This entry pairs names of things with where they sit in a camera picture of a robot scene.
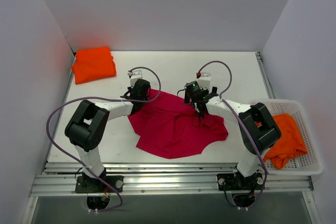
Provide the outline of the crimson red t-shirt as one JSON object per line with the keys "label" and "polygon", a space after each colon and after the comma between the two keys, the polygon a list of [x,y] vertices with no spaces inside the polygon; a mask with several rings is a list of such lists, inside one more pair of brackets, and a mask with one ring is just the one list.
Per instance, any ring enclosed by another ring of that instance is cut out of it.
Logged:
{"label": "crimson red t-shirt", "polygon": [[182,104],[182,98],[152,89],[149,98],[155,96],[158,98],[128,117],[140,136],[137,148],[175,159],[201,154],[208,145],[227,139],[222,117],[206,115],[198,119],[192,107]]}

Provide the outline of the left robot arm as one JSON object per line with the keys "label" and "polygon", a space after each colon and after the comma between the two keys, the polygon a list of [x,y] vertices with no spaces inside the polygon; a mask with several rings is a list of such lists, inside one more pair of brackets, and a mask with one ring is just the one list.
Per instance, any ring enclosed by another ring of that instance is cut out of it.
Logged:
{"label": "left robot arm", "polygon": [[98,145],[100,144],[107,122],[137,113],[144,101],[149,99],[150,83],[138,79],[128,87],[121,97],[125,101],[93,103],[83,100],[78,105],[65,128],[65,136],[75,146],[79,159],[84,163],[83,173],[88,176],[87,186],[94,192],[105,188],[106,172],[102,164]]}

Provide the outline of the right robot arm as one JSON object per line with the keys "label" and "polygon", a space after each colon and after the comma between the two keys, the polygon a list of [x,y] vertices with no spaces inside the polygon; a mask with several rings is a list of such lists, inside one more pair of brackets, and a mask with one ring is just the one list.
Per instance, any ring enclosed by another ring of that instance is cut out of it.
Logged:
{"label": "right robot arm", "polygon": [[197,81],[187,83],[184,90],[184,102],[190,103],[200,117],[219,116],[238,124],[246,151],[236,166],[238,172],[233,175],[233,182],[238,188],[246,188],[259,166],[267,170],[262,155],[281,138],[281,131],[266,105],[224,100],[216,88],[209,92]]}

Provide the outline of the folded orange t-shirt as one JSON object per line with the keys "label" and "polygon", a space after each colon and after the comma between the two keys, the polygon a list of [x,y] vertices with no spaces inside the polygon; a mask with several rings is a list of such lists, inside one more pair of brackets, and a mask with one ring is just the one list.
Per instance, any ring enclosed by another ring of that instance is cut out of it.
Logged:
{"label": "folded orange t-shirt", "polygon": [[71,66],[75,84],[83,84],[99,79],[115,77],[116,65],[109,47],[81,49],[76,53]]}

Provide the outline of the crumpled orange t-shirt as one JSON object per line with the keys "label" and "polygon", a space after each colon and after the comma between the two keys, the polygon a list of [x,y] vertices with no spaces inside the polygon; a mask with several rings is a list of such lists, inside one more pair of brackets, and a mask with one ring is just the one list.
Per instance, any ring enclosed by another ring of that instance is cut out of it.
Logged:
{"label": "crumpled orange t-shirt", "polygon": [[276,169],[282,169],[291,159],[306,155],[308,150],[291,115],[274,115],[273,119],[281,131],[281,137],[263,157],[263,162],[270,161]]}

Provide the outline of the white plastic basket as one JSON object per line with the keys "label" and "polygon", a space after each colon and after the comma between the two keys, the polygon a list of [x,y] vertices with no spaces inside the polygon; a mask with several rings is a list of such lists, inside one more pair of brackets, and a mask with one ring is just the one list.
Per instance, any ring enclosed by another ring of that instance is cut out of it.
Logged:
{"label": "white plastic basket", "polygon": [[319,175],[323,165],[316,139],[303,106],[293,100],[260,99],[276,123],[280,124],[281,138],[263,158],[266,168],[274,175]]}

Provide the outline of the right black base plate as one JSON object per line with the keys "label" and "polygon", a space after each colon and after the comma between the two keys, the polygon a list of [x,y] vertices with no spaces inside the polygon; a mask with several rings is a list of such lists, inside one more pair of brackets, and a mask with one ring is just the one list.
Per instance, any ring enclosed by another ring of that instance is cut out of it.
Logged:
{"label": "right black base plate", "polygon": [[221,191],[260,190],[264,178],[261,173],[244,177],[240,173],[217,174],[218,189]]}

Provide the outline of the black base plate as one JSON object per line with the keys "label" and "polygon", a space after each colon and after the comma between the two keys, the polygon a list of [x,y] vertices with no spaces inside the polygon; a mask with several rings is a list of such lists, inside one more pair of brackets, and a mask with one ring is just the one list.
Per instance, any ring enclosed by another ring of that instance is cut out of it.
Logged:
{"label": "black base plate", "polygon": [[240,173],[217,174],[218,189],[221,191],[260,190],[264,178],[261,173],[244,177]]}
{"label": "black base plate", "polygon": [[[103,180],[112,186],[117,192],[123,191],[123,176],[108,175]],[[91,178],[86,175],[78,176],[75,193],[78,194],[90,194],[90,193],[103,193],[112,192],[111,189],[106,189],[107,185],[96,178]]]}

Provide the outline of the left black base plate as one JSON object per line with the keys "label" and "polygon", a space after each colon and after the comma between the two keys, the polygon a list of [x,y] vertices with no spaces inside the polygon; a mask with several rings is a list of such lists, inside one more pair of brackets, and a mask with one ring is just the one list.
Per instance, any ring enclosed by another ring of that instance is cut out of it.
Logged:
{"label": "left black base plate", "polygon": [[[108,175],[103,180],[112,186],[117,192],[123,191],[123,176]],[[90,194],[90,193],[103,193],[112,192],[111,189],[106,189],[107,185],[96,178],[91,178],[86,175],[78,176],[75,193],[78,194]]]}

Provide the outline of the aluminium rail frame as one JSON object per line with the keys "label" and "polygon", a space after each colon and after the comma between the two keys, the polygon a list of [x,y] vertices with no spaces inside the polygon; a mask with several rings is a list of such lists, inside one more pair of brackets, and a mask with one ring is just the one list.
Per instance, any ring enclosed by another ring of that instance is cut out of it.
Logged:
{"label": "aluminium rail frame", "polygon": [[[255,52],[149,52],[116,51],[113,54],[117,76],[76,85],[69,78],[66,100],[99,96],[116,99],[129,79],[127,71],[145,66],[143,76],[152,87],[176,94],[196,71],[204,68],[212,76],[212,85],[225,91],[225,98],[241,103],[269,98],[270,85],[258,53]],[[209,145],[201,154],[168,160],[136,147],[138,137],[127,118],[108,123],[99,146],[108,173],[124,177],[123,195],[210,194],[216,193],[217,174],[228,173],[243,155],[239,129],[227,122],[229,137]],[[42,175],[35,177],[32,196],[74,196],[74,174],[79,164],[55,147],[50,149]]]}

